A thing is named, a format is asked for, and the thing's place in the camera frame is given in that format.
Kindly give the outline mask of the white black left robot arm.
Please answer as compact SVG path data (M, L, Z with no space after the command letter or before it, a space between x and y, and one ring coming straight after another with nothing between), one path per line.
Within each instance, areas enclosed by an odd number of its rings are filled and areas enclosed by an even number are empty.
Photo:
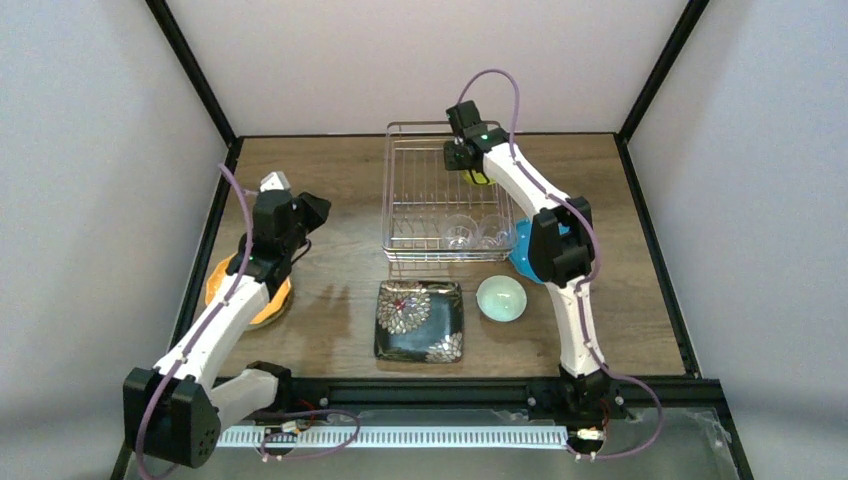
M291 376L284 367L254 362L221 385L215 381L248 325L283 290L296 253L330 209L330 200L309 192L258 194L212 303L153 367L135 368L124 381L125 443L138 457L198 468L226 429L278 403Z

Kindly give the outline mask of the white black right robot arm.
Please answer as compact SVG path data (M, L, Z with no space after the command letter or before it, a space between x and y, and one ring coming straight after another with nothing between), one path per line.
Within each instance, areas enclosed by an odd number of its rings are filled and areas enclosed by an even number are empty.
M446 110L452 139L444 145L448 170L477 172L500 186L530 221L527 260L554 306L561 353L562 391L574 407L605 394L609 377L591 306L600 259L591 207L548 181L503 128L481 119L472 101Z

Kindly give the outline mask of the yellow green bowl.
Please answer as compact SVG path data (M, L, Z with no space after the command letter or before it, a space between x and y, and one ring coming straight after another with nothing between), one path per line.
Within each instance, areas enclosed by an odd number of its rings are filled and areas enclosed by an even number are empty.
M496 184L495 180L474 169L463 170L460 174L469 185L491 186Z

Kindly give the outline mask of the pale green glass bowl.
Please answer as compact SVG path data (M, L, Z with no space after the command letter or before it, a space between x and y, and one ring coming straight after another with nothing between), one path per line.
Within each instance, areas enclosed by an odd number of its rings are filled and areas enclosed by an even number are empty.
M480 283L476 301L484 316L495 322L508 323L517 320L525 312L527 294L514 278L495 275Z

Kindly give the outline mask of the small clear plastic cup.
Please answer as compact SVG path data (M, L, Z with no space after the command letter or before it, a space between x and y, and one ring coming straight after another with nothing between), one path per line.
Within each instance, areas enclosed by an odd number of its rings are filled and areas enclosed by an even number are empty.
M440 245L448 250L471 250L478 244L478 223L471 216L454 214L441 222Z

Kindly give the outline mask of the metal wire dish rack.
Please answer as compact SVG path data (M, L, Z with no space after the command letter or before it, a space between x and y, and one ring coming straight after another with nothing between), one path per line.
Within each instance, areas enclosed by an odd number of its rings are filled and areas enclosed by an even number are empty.
M504 189L469 185L461 171L444 168L443 144L451 139L446 121L393 121L386 127L381 239L391 262L497 262L516 245L513 205ZM454 214L478 224L487 215L507 217L514 224L514 247L442 248L441 222Z

